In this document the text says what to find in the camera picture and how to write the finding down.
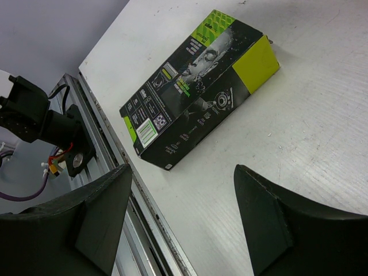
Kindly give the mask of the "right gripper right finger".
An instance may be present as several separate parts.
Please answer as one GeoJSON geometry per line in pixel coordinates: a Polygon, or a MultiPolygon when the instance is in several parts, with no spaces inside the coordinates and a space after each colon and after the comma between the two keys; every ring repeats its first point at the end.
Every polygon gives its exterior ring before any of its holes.
{"type": "Polygon", "coordinates": [[[235,167],[234,186],[255,275],[367,275],[367,216],[312,201],[235,167]]]}

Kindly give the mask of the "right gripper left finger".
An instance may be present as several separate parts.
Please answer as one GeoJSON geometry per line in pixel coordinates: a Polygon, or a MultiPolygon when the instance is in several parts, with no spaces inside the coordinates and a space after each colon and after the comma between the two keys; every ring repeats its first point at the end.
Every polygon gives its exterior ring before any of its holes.
{"type": "Polygon", "coordinates": [[[132,169],[1,215],[1,275],[111,275],[132,169]]]}

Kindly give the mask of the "black green razor box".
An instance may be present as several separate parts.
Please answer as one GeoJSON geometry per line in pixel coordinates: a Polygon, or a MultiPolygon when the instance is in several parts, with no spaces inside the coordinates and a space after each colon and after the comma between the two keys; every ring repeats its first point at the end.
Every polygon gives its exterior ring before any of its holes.
{"type": "Polygon", "coordinates": [[[136,155],[172,169],[278,69],[263,32],[211,11],[120,109],[136,155]]]}

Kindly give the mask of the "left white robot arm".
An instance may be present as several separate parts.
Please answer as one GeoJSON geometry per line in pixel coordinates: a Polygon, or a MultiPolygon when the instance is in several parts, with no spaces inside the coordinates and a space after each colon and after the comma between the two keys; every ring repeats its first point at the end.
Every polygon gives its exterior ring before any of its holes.
{"type": "Polygon", "coordinates": [[[48,96],[41,88],[21,76],[8,77],[13,84],[8,97],[1,97],[1,127],[21,140],[32,143],[42,140],[62,149],[76,144],[81,123],[66,111],[70,86],[63,84],[48,96]],[[51,99],[65,91],[62,112],[50,109],[51,99]]]}

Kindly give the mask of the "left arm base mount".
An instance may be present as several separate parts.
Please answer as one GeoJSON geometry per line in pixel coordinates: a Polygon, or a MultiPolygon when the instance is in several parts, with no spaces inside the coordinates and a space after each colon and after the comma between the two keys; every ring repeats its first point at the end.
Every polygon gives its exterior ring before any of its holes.
{"type": "Polygon", "coordinates": [[[65,114],[49,110],[40,139],[66,153],[67,171],[75,177],[95,157],[95,148],[78,107],[72,104],[65,114]]]}

